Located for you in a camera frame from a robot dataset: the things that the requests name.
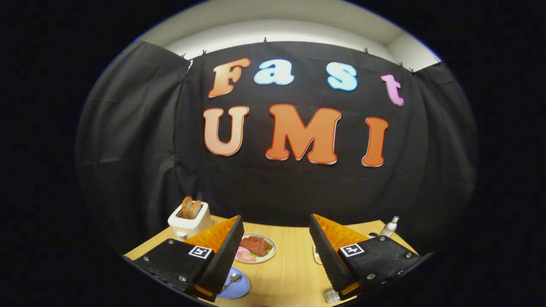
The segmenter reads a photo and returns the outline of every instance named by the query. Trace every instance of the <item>white toaster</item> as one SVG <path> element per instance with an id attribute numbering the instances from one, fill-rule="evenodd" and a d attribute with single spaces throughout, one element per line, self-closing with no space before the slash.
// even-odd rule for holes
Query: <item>white toaster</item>
<path id="1" fill-rule="evenodd" d="M 192 220 L 176 216 L 182 210 L 182 204 L 169 216 L 169 226 L 173 230 L 175 239 L 184 241 L 212 227 L 209 204 L 205 202 L 201 203 L 203 207 Z"/>

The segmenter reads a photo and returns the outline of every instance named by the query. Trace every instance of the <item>plate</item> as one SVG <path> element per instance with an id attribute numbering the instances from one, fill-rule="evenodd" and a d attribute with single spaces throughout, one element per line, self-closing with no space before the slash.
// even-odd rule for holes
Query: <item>plate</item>
<path id="1" fill-rule="evenodd" d="M 250 281 L 248 280 L 248 277 L 246 277 L 246 275 L 243 272 L 237 270 L 234 267 L 232 267 L 231 270 L 229 270 L 229 274 L 228 274 L 228 277 L 226 277 L 225 279 L 224 285 L 229 283 L 229 277 L 233 273 L 241 274 L 242 276 L 241 280 L 237 282 L 232 282 L 224 291 L 222 291 L 216 297 L 234 299 L 234 298 L 240 298 L 244 296 L 246 293 L 248 293 L 248 290 L 250 289 Z"/>
<path id="2" fill-rule="evenodd" d="M 244 248 L 242 246 L 239 246 L 239 250 L 237 252 L 237 255 L 235 255 L 235 260 L 237 260 L 239 262 L 250 263 L 250 264 L 262 263 L 262 262 L 265 262 L 265 261 L 271 259 L 273 257 L 273 255 L 275 254 L 275 252 L 277 251 L 277 247 L 275 246 L 275 242 L 273 242 L 273 240 L 271 240 L 270 238 L 268 238 L 268 237 L 266 237 L 264 235 L 257 234 L 257 233 L 245 233 L 242 236 L 242 239 L 248 238 L 248 237 L 263 238 L 267 243 L 271 244 L 273 247 L 271 248 L 271 250 L 265 256 L 260 257 L 260 256 L 258 256 L 256 254 L 254 254 L 254 255 L 250 254 L 251 252 L 248 249 L 246 249 L 246 248 Z"/>

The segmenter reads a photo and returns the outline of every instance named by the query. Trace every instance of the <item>ceiling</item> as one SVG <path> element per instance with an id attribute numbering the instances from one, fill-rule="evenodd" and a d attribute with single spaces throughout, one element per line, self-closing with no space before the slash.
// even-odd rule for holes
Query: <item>ceiling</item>
<path id="1" fill-rule="evenodd" d="M 172 16 L 140 39 L 165 47 L 214 27 L 264 19 L 321 23 L 374 40 L 383 46 L 405 33 L 390 21 L 341 0 L 210 0 Z"/>

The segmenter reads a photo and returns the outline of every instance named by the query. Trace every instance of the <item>raw meat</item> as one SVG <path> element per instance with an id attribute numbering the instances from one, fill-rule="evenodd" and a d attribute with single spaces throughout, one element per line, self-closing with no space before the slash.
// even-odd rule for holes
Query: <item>raw meat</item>
<path id="1" fill-rule="evenodd" d="M 273 246 L 267 243 L 263 238 L 254 236 L 243 238 L 239 245 L 247 248 L 260 257 L 265 256 L 265 250 L 273 248 Z"/>

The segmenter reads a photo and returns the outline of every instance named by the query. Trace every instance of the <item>blue plate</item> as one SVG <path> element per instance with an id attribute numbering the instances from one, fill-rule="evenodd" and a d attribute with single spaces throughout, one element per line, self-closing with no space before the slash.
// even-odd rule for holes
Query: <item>blue plate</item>
<path id="1" fill-rule="evenodd" d="M 219 298 L 240 298 L 244 296 L 246 293 L 248 293 L 248 290 L 250 289 L 250 281 L 248 280 L 248 277 L 246 277 L 243 272 L 237 270 L 236 268 L 232 267 L 231 270 L 229 270 L 229 274 L 225 279 L 225 284 L 229 283 L 229 277 L 233 273 L 239 273 L 241 274 L 242 278 L 241 280 L 237 282 L 232 282 L 231 285 L 229 285 L 222 293 L 218 294 L 216 297 Z"/>

